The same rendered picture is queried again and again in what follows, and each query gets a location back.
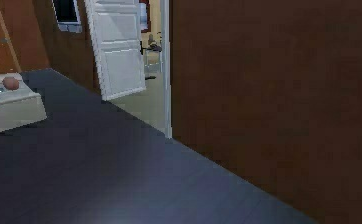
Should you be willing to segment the white panelled room door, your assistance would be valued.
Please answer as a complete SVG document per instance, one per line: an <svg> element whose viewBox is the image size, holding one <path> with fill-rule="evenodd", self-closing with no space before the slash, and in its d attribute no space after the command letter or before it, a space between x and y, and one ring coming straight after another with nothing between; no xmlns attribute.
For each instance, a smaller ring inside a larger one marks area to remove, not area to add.
<svg viewBox="0 0 362 224"><path fill-rule="evenodd" d="M85 0L102 99L144 91L139 0Z"/></svg>

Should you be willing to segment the brown round ball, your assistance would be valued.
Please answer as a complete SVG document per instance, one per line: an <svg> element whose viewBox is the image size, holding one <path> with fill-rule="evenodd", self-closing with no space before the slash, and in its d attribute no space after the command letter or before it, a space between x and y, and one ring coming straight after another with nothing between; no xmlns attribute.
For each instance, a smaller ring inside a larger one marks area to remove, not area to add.
<svg viewBox="0 0 362 224"><path fill-rule="evenodd" d="M20 86L20 82L14 77L5 77L2 83L7 90L17 90Z"/></svg>

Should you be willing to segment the white door frame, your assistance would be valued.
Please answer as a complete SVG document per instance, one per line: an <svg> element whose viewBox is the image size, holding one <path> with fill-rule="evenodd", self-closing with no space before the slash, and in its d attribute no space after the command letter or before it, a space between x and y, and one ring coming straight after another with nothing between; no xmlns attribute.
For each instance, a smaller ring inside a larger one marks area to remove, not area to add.
<svg viewBox="0 0 362 224"><path fill-rule="evenodd" d="M160 0L162 24L162 71L164 76L165 136L172 138L170 72L170 0Z"/></svg>

